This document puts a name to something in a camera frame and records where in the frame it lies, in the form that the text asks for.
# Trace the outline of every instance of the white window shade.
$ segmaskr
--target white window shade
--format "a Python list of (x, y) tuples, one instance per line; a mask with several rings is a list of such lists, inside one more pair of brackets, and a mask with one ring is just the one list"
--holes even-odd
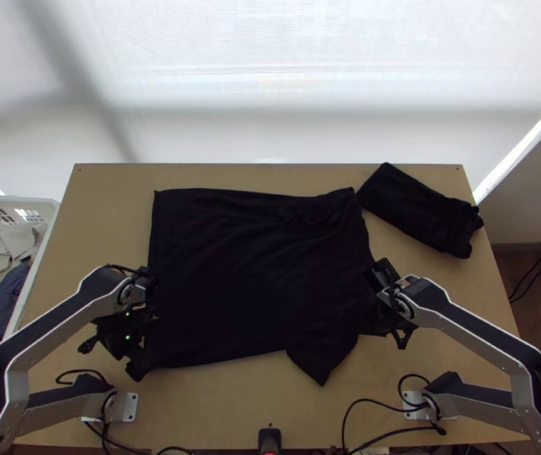
[(117, 105), (541, 109), (535, 0), (56, 5)]
[(0, 111), (63, 92), (28, 23), (0, 0)]

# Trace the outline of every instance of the metal bracket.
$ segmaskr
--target metal bracket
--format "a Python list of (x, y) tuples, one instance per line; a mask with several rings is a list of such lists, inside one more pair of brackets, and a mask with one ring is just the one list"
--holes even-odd
[[(407, 401), (410, 401), (412, 403), (425, 403), (428, 402), (423, 396), (420, 391), (404, 391), (403, 397), (407, 398)], [(407, 404), (403, 401), (403, 411), (411, 410), (410, 413), (405, 413), (405, 418), (407, 420), (434, 420), (436, 421), (436, 409), (431, 408), (424, 408), (424, 409), (418, 409), (411, 406), (410, 404)], [(442, 417), (441, 420), (457, 420), (458, 416), (452, 416), (452, 417)]]
[[(137, 414), (137, 402), (140, 396), (134, 392), (119, 394), (108, 401), (106, 412), (109, 414), (109, 422), (132, 422)], [(101, 422), (92, 417), (80, 417), (81, 422)]]

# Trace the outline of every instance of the wooden floor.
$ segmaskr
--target wooden floor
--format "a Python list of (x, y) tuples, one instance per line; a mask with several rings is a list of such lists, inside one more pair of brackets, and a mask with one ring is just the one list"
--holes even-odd
[[(510, 294), (525, 272), (540, 258), (541, 249), (494, 249), (495, 260), (498, 263), (502, 281), (507, 294)], [(533, 283), (523, 298), (512, 304), (512, 312), (519, 327), (521, 338), (541, 350), (541, 275)], [(513, 454), (532, 455), (536, 453), (530, 442), (503, 444)], [(490, 447), (488, 453), (501, 453)]]

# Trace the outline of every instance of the white wall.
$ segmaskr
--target white wall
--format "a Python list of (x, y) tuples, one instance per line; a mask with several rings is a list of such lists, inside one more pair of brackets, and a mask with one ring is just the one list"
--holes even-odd
[(541, 140), (480, 209), (492, 243), (541, 243)]
[(121, 162), (102, 119), (83, 106), (0, 118), (0, 190), (61, 201), (75, 162)]
[[(215, 111), (119, 116), (136, 162), (463, 164), (474, 188), (541, 111)], [(0, 121), (0, 189), (61, 200), (75, 162), (125, 162), (103, 118), (84, 106)]]

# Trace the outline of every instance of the black cable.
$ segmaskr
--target black cable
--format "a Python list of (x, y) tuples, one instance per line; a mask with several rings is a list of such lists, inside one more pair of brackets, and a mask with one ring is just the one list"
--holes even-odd
[(525, 278), (527, 278), (527, 276), (529, 276), (529, 274), (538, 266), (538, 264), (541, 263), (541, 256), (538, 258), (538, 260), (529, 268), (529, 270), (527, 270), (525, 272), (525, 275), (523, 275), (523, 277), (521, 277), (521, 279), (519, 280), (519, 282), (517, 283), (517, 286), (514, 287), (514, 290), (511, 292), (511, 295), (508, 296), (508, 300), (510, 301), (514, 296), (515, 294), (517, 293), (517, 291), (519, 290), (519, 287), (521, 287), (521, 285), (523, 284), (523, 282), (525, 281)]
[(421, 410), (424, 407), (428, 407), (428, 405), (425, 403), (425, 406), (420, 406), (415, 409), (399, 409), (393, 406), (390, 406), (386, 403), (383, 403), (382, 401), (373, 400), (371, 398), (359, 398), (358, 400), (355, 400), (351, 403), (351, 405), (346, 409), (346, 413), (344, 414), (344, 418), (341, 421), (341, 452), (345, 455), (346, 454), (346, 420), (348, 419), (348, 416), (351, 413), (352, 408), (354, 408), (358, 403), (373, 403), (377, 404), (378, 406), (384, 407), (387, 410), (395, 411), (397, 413), (411, 413), (413, 411)]
[[(66, 372), (61, 373), (57, 378), (55, 378), (55, 383), (56, 384), (61, 384), (61, 385), (72, 385), (73, 382), (62, 381), (61, 379), (63, 377), (65, 377), (66, 375), (73, 375), (75, 373), (93, 373), (101, 381), (104, 381), (106, 384), (109, 384), (108, 381), (106, 381), (104, 375), (102, 373), (98, 372), (97, 370), (94, 370), (94, 369), (72, 369), (72, 370), (67, 370)], [(139, 450), (135, 450), (135, 449), (127, 447), (127, 446), (125, 446), (123, 444), (120, 444), (120, 443), (112, 440), (108, 436), (108, 432), (110, 430), (110, 423), (105, 422), (104, 409), (105, 409), (105, 405), (108, 402), (108, 400), (111, 397), (115, 396), (115, 395), (116, 395), (116, 392), (113, 392), (112, 394), (108, 395), (106, 397), (105, 401), (104, 401), (104, 404), (102, 405), (101, 417), (102, 417), (102, 422), (104, 422), (104, 424), (103, 424), (103, 428), (102, 428), (101, 432), (96, 430), (95, 427), (93, 427), (93, 425), (91, 425), (89, 422), (85, 422), (84, 424), (87, 426), (87, 428), (89, 428), (89, 430), (91, 430), (93, 433), (95, 433), (101, 439), (101, 441), (102, 441), (102, 450), (103, 450), (105, 455), (112, 455), (110, 453), (110, 451), (108, 449), (108, 446), (106, 444), (111, 444), (111, 445), (113, 445), (115, 447), (118, 447), (119, 449), (125, 450), (126, 452), (133, 453), (134, 455), (149, 455), (146, 452), (140, 452)], [(184, 449), (183, 447), (179, 447), (179, 446), (165, 447), (165, 448), (161, 449), (156, 455), (160, 455), (161, 453), (166, 452), (168, 450), (179, 450), (180, 452), (184, 452), (187, 455), (193, 455), (193, 452), (191, 450)]]
[[(140, 452), (139, 450), (132, 449), (131, 447), (127, 447), (127, 446), (125, 446), (125, 445), (123, 445), (121, 443), (118, 443), (118, 442), (114, 441), (113, 439), (111, 439), (108, 436), (108, 431), (110, 429), (110, 424), (104, 424), (105, 427), (107, 426), (107, 428), (105, 430), (105, 435), (104, 435), (103, 430), (102, 430), (102, 432), (100, 432), (93, 425), (91, 425), (89, 422), (85, 422), (84, 424), (89, 428), (89, 430), (91, 430), (93, 433), (95, 433), (102, 440), (102, 449), (104, 448), (105, 443), (108, 443), (108, 444), (111, 444), (111, 445), (113, 445), (115, 447), (118, 447), (119, 449), (125, 450), (125, 451), (127, 451), (129, 453), (133, 453), (134, 455), (149, 455), (149, 453)], [(165, 447), (165, 448), (161, 449), (159, 452), (157, 452), (156, 455), (160, 455), (161, 453), (166, 452), (167, 450), (179, 450), (180, 452), (187, 453), (188, 455), (193, 455), (193, 452), (191, 450), (184, 449), (183, 447), (179, 447), (179, 446)]]
[(370, 439), (368, 442), (365, 442), (361, 444), (356, 449), (351, 450), (347, 453), (347, 455), (353, 455), (353, 453), (358, 452), (359, 450), (365, 449), (369, 447), (370, 445), (375, 444), (376, 442), (381, 441), (382, 439), (389, 438), (390, 436), (394, 435), (400, 435), (401, 433), (411, 433), (412, 431), (428, 431), (433, 430), (439, 433), (441, 436), (445, 436), (447, 434), (447, 431), (437, 425), (432, 426), (425, 426), (425, 427), (413, 427), (413, 428), (400, 428), (398, 430), (389, 431), (388, 433), (384, 433), (383, 435), (378, 436), (377, 438)]
[(62, 381), (61, 379), (64, 377), (64, 376), (67, 376), (67, 375), (73, 375), (75, 373), (93, 373), (94, 375), (96, 375), (99, 380), (101, 381), (104, 381), (106, 384), (109, 384), (108, 381), (106, 381), (106, 379), (104, 378), (104, 375), (100, 372), (98, 372), (97, 370), (93, 370), (93, 369), (74, 369), (74, 370), (67, 370), (66, 372), (63, 372), (61, 373), (57, 378), (55, 378), (55, 383), (56, 384), (61, 384), (61, 385), (72, 385), (74, 382), (67, 382), (67, 381)]
[(413, 406), (413, 407), (418, 407), (418, 406), (422, 406), (423, 404), (425, 403), (411, 403), (407, 398), (405, 398), (405, 396), (403, 395), (403, 383), (409, 379), (409, 378), (418, 378), (418, 379), (422, 379), (422, 381), (425, 381), (426, 382), (426, 385), (430, 384), (430, 381), (426, 378), (424, 378), (422, 375), (417, 375), (415, 373), (410, 373), (409, 375), (405, 375), (405, 376), (402, 376), (401, 379), (398, 380), (398, 384), (397, 384), (397, 390), (398, 390), (398, 396), (401, 397), (401, 399), (407, 403), (409, 406)]
[(372, 439), (371, 441), (368, 441), (365, 444), (358, 447), (356, 450), (352, 450), (349, 453), (346, 452), (346, 437), (345, 437), (346, 421), (348, 420), (348, 416), (350, 415), (351, 410), (358, 403), (373, 403), (373, 404), (377, 404), (379, 406), (382, 406), (382, 407), (386, 408), (387, 410), (395, 411), (395, 412), (398, 412), (398, 413), (412, 413), (412, 412), (415, 412), (415, 411), (418, 411), (418, 410), (421, 410), (421, 409), (424, 409), (424, 408), (428, 407), (428, 403), (411, 403), (409, 400), (407, 400), (403, 396), (403, 391), (402, 391), (403, 382), (406, 381), (409, 378), (422, 379), (423, 381), (426, 382), (426, 384), (430, 384), (430, 381), (428, 379), (424, 378), (422, 375), (417, 375), (415, 373), (410, 373), (409, 375), (405, 375), (405, 376), (401, 377), (401, 379), (399, 379), (398, 384), (397, 384), (399, 397), (406, 404), (412, 406), (412, 409), (400, 409), (400, 408), (397, 408), (397, 407), (394, 407), (394, 406), (390, 406), (390, 405), (388, 405), (386, 403), (383, 403), (382, 401), (373, 400), (371, 398), (359, 398), (358, 400), (355, 400), (350, 404), (350, 406), (346, 409), (346, 413), (344, 414), (344, 418), (341, 421), (341, 449), (342, 449), (342, 454), (343, 455), (351, 455), (352, 453), (357, 452), (359, 450), (362, 450), (365, 447), (370, 446), (371, 444), (375, 444), (377, 441), (380, 441), (380, 440), (382, 440), (384, 438), (387, 438), (389, 436), (392, 436), (392, 435), (398, 435), (399, 433), (407, 433), (409, 431), (423, 431), (423, 430), (429, 430), (429, 429), (437, 431), (440, 435), (445, 435), (447, 433), (443, 428), (438, 427), (436, 424), (432, 424), (432, 426), (430, 426), (430, 427), (401, 428), (399, 430), (390, 431), (389, 433), (385, 433), (385, 434), (383, 434), (383, 435), (381, 435), (381, 436), (379, 436), (379, 437), (377, 437), (375, 439)]
[(533, 284), (533, 282), (535, 280), (537, 280), (540, 275), (541, 275), (541, 270), (533, 276), (533, 278), (531, 279), (530, 283), (527, 285), (527, 287), (525, 288), (523, 293), (519, 297), (517, 297), (516, 299), (510, 300), (510, 303), (515, 303), (517, 300), (523, 298), (525, 296), (525, 294), (527, 293), (527, 291), (530, 290), (531, 285)]
[(497, 442), (493, 443), (498, 449), (500, 449), (502, 452), (506, 453), (506, 455), (512, 455), (508, 450), (504, 448), (502, 444), (498, 444)]

